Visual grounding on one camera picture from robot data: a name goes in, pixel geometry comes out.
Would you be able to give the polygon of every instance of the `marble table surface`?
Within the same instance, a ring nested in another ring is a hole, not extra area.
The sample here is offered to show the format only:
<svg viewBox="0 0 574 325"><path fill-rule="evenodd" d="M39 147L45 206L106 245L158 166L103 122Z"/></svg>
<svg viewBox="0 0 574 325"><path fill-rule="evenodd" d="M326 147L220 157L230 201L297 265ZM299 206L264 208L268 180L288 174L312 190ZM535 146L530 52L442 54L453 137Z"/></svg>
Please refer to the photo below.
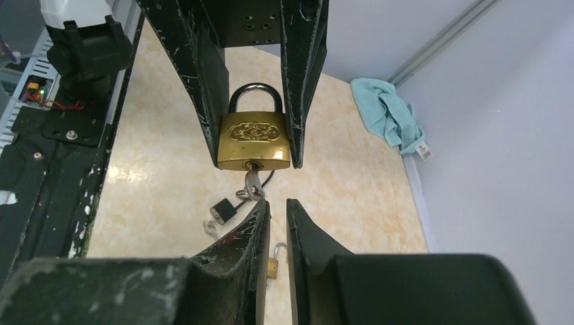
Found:
<svg viewBox="0 0 574 325"><path fill-rule="evenodd" d="M264 82L282 93L280 59L251 47L226 50L230 89ZM262 92L239 110L272 110ZM309 113L302 169L275 173L267 186L271 247L286 241L286 199L355 253L426 252L403 161L368 133L350 85L322 75ZM190 257L213 243L209 209L242 188L244 174L211 163L191 99L160 42L142 32L114 149L91 232L88 257ZM219 227L222 236L249 212ZM267 281L265 323L291 324L286 254Z"/></svg>

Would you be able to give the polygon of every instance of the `white wall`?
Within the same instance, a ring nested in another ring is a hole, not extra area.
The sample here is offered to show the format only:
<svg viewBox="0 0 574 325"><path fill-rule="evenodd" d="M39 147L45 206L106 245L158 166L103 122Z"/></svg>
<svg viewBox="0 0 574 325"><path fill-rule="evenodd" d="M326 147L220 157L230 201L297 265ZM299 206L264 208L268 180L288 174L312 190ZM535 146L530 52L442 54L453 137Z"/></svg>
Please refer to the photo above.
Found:
<svg viewBox="0 0 574 325"><path fill-rule="evenodd" d="M323 72L387 79L474 0L329 0ZM278 45L262 47L279 55Z"/></svg>
<svg viewBox="0 0 574 325"><path fill-rule="evenodd" d="M438 247L499 257L540 324L574 324L574 1L502 1L399 95Z"/></svg>

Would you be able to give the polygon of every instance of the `metal shackle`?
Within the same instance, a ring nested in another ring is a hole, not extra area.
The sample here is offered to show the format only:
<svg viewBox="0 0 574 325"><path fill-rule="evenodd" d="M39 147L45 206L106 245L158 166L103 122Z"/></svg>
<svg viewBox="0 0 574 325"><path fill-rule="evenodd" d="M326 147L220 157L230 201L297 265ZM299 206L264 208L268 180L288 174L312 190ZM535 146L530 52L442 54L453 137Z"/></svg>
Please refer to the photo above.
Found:
<svg viewBox="0 0 574 325"><path fill-rule="evenodd" d="M285 247L285 249L287 249L287 244L285 244L284 242L280 242L277 245L275 245L275 252L273 252L274 259L277 259L277 253L279 252L279 248L281 247Z"/></svg>
<svg viewBox="0 0 574 325"><path fill-rule="evenodd" d="M237 113L237 103L239 102L241 96L253 90L261 90L271 95L273 101L275 102L275 112L283 113L283 102L281 100L281 95L275 88L266 83L248 83L247 85L239 87L239 89L237 89L231 96L231 100L229 101L229 113Z"/></svg>

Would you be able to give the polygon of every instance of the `folded cloth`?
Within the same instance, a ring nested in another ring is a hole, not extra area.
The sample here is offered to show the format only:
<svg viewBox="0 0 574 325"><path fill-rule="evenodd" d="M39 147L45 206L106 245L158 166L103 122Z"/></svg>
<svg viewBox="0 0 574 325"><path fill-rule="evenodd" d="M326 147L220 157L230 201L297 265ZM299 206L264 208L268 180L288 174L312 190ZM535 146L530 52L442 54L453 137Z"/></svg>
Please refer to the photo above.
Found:
<svg viewBox="0 0 574 325"><path fill-rule="evenodd" d="M412 154L425 142L424 131L414 120L412 104L397 96L395 86L382 80L358 78L351 81L355 103L367 130L399 146L400 154Z"/></svg>

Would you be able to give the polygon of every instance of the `embossed logo on padlock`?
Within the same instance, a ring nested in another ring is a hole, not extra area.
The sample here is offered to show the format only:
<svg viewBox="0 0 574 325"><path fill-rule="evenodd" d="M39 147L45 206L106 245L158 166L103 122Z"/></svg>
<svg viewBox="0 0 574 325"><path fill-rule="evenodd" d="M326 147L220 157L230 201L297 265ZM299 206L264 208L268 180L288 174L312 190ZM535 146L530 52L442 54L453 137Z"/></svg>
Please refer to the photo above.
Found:
<svg viewBox="0 0 574 325"><path fill-rule="evenodd" d="M273 97L274 112L237 112L239 98L246 92L262 90ZM229 114L221 119L217 165L220 169L245 171L256 164L260 171L291 166L287 122L281 95L264 83L239 88L229 101Z"/></svg>
<svg viewBox="0 0 574 325"><path fill-rule="evenodd" d="M239 142L272 142L281 136L277 125L262 122L245 122L234 125L229 136Z"/></svg>

